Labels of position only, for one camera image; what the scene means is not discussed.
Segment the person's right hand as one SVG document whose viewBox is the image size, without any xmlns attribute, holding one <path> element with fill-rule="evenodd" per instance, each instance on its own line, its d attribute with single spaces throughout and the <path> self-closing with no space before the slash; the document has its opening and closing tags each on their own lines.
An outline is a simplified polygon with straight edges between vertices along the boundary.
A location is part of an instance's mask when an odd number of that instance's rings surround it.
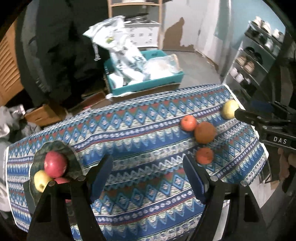
<svg viewBox="0 0 296 241">
<path fill-rule="evenodd" d="M 288 168 L 290 166 L 295 167 L 295 153 L 290 153 L 289 155 L 284 152 L 282 148 L 279 148 L 277 153 L 280 155 L 280 173 L 279 178 L 281 181 L 288 178 L 290 171 Z"/>
</svg>

